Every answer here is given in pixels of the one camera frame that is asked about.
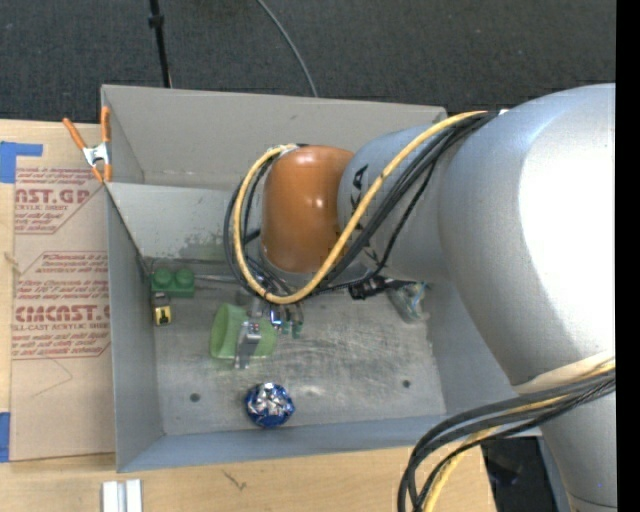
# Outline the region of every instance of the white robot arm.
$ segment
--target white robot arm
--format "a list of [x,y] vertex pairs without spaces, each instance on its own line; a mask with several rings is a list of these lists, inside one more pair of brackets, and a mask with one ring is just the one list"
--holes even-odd
[[[512,386],[526,395],[614,360],[615,86],[560,92],[478,119],[484,119],[481,127],[478,123],[449,140],[426,180],[407,187],[397,201],[403,206],[385,213],[360,263],[398,280],[433,286],[452,281]],[[332,207],[338,231],[349,230],[369,187],[421,133],[425,127],[383,136],[355,155],[320,158],[334,169],[324,175],[330,180],[320,182],[329,189],[325,197],[337,197]],[[441,133],[427,133],[396,171],[419,160],[429,145],[444,144]],[[312,153],[303,151],[291,167],[313,163]],[[336,166],[341,179],[335,177]],[[376,208],[383,208],[402,176],[385,176],[356,231],[374,222]],[[272,217],[274,189],[267,181],[263,222]],[[298,196],[304,196],[302,188]],[[313,201],[317,208],[327,202]],[[279,208],[282,200],[274,204]],[[263,223],[263,256],[271,263],[277,259],[276,245],[269,245],[269,237],[278,233],[276,224]],[[330,246],[336,228],[325,219],[322,229]],[[381,258],[390,246],[392,253]],[[276,262],[271,270],[282,271],[284,279],[309,272],[314,256],[301,254],[297,261],[304,260],[304,269],[295,267],[294,258],[293,267],[278,269]],[[339,258],[335,261],[340,267]],[[573,511],[617,510],[615,393],[573,408],[541,430]]]

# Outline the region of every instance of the black pole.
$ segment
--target black pole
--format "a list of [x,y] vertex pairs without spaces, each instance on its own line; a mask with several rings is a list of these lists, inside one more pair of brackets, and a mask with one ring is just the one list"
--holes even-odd
[[162,25],[164,16],[160,14],[160,4],[158,0],[149,0],[151,4],[151,16],[149,16],[149,27],[156,31],[156,42],[158,44],[158,54],[160,55],[160,67],[162,68],[162,82],[167,89],[171,88],[171,75],[169,74],[169,61],[167,60],[167,50],[164,46],[164,33]]

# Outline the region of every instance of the green block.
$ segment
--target green block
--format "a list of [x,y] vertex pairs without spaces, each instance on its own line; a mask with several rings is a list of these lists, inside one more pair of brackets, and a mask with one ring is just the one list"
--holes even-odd
[[195,294],[195,278],[188,268],[171,272],[167,268],[158,268],[151,275],[151,292],[164,292],[169,297],[191,298]]
[[[209,353],[216,359],[233,359],[236,356],[236,345],[242,323],[249,317],[244,308],[233,304],[222,304],[216,313],[211,327]],[[260,334],[262,339],[252,357],[268,357],[276,348],[278,333],[268,318],[261,318]]]

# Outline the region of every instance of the yellow cable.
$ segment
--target yellow cable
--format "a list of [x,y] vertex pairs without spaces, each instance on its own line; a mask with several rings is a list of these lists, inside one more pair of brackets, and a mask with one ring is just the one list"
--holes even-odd
[[[615,367],[616,367],[615,361],[613,362],[607,361],[604,364],[600,365],[599,367],[594,368],[590,372],[583,375],[582,378],[594,377],[601,373],[606,373],[609,370],[613,370]],[[532,404],[522,405],[520,407],[514,407],[513,409],[509,409],[508,411],[506,411],[505,414],[514,414],[522,411],[528,411],[531,409],[540,409],[549,404],[557,402],[566,396],[567,395],[561,395],[553,398],[548,398],[546,400],[541,400],[539,402],[535,402]],[[492,427],[492,428],[488,428],[488,429],[470,434],[461,443],[460,446],[463,447],[468,444],[474,443],[476,441],[482,441],[483,439],[493,434],[496,430],[498,430],[498,428],[499,427]],[[436,475],[433,485],[429,490],[429,494],[427,494],[427,497],[425,499],[424,508],[423,508],[424,512],[433,512],[435,510],[436,502],[440,497],[440,493],[442,492],[442,489],[444,488],[445,484],[449,480],[451,473],[453,473],[453,470],[458,466],[458,464],[462,460],[461,458],[462,455],[463,455],[462,453],[459,453],[458,455],[453,457],[447,464],[445,464],[442,468],[440,468],[440,471],[438,471],[438,474]]]
[[242,275],[247,280],[247,283],[249,284],[249,286],[261,297],[264,297],[267,301],[273,304],[293,304],[295,302],[298,302],[304,299],[316,288],[316,286],[318,286],[318,284],[320,284],[320,281],[322,281],[322,279],[329,273],[329,271],[331,270],[331,268],[339,258],[340,254],[342,253],[342,249],[347,244],[349,237],[358,226],[360,219],[363,217],[364,213],[369,207],[369,204],[373,200],[374,196],[378,193],[380,188],[382,188],[383,183],[391,175],[391,173],[398,167],[398,165],[400,165],[402,160],[404,160],[413,150],[415,150],[420,144],[422,144],[429,137],[432,137],[438,132],[441,132],[442,130],[449,128],[451,125],[459,121],[462,121],[463,119],[466,119],[468,117],[472,117],[478,114],[483,114],[485,112],[486,111],[484,110],[480,110],[475,112],[466,112],[463,114],[458,114],[458,115],[449,117],[444,121],[441,121],[431,126],[429,129],[422,132],[415,139],[413,139],[409,144],[407,144],[404,147],[404,149],[402,149],[402,151],[400,151],[393,158],[393,160],[391,160],[391,162],[387,164],[387,166],[384,168],[382,173],[380,173],[380,175],[375,179],[375,181],[373,182],[369,190],[367,190],[367,193],[364,195],[364,197],[360,201],[360,204],[358,204],[358,207],[356,208],[355,212],[351,216],[351,219],[349,219],[349,222],[345,226],[344,231],[340,235],[340,238],[338,238],[338,241],[333,246],[333,249],[329,253],[329,256],[327,256],[327,259],[324,261],[320,269],[314,274],[311,280],[303,288],[301,288],[300,290],[298,290],[297,292],[291,295],[286,295],[286,296],[273,295],[272,293],[267,292],[267,290],[265,290],[262,286],[260,286],[260,283],[258,283],[254,279],[253,275],[251,274],[251,271],[247,266],[247,263],[242,251],[242,243],[241,243],[242,237],[240,234],[240,229],[241,229],[240,214],[242,209],[242,203],[244,201],[244,196],[247,193],[247,189],[249,188],[249,182],[269,158],[281,153],[284,149],[281,147],[281,148],[275,148],[270,151],[267,151],[267,153],[265,153],[253,165],[251,169],[249,169],[249,172],[247,173],[247,176],[245,177],[240,187],[240,191],[238,192],[238,198],[236,199],[235,210],[233,214],[234,249],[236,253],[236,258],[238,259],[238,266],[240,267],[240,271],[242,272]]

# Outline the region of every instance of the blue and silver ball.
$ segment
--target blue and silver ball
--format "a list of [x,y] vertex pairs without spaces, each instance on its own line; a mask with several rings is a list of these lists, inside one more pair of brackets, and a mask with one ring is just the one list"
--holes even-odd
[[258,384],[249,390],[244,401],[249,418],[262,428],[283,425],[296,410],[287,390],[273,382]]

